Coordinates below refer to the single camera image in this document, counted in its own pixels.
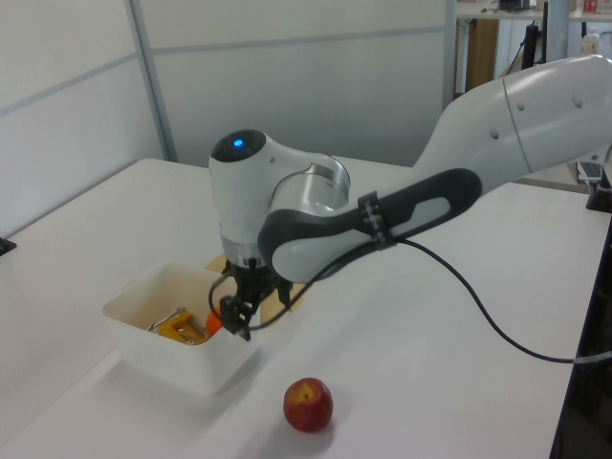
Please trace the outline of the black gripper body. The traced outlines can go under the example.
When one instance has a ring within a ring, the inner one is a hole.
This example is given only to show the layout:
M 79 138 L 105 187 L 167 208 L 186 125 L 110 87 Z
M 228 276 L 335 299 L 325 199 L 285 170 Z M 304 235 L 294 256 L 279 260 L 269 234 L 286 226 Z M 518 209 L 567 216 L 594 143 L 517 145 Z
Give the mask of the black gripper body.
M 282 289 L 281 278 L 265 265 L 240 267 L 227 260 L 223 273 L 234 279 L 240 300 L 250 304 L 259 304 Z

